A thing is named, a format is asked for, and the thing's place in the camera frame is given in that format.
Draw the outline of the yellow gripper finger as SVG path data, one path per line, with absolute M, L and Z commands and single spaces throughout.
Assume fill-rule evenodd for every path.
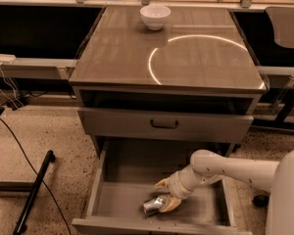
M 155 185 L 154 185 L 154 189 L 155 190 L 166 190 L 166 191 L 169 191 L 170 190 L 170 179 L 167 177 L 167 178 L 164 178 L 164 179 L 161 179 L 159 182 L 157 182 Z
M 162 203 L 159 212 L 171 212 L 181 204 L 181 199 L 171 194 L 160 195 L 159 198 Z

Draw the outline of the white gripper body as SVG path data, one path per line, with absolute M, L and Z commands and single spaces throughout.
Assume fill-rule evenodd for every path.
M 169 177 L 168 187 L 170 193 L 179 199 L 187 199 L 197 187 L 199 182 L 197 172 L 191 165 L 173 173 Z

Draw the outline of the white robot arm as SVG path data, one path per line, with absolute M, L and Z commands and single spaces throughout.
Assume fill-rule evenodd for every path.
M 224 176 L 270 192 L 278 162 L 228 158 L 209 150 L 197 150 L 190 164 L 160 180 L 156 189 L 168 189 L 160 212 L 171 212 L 198 187 L 213 184 Z

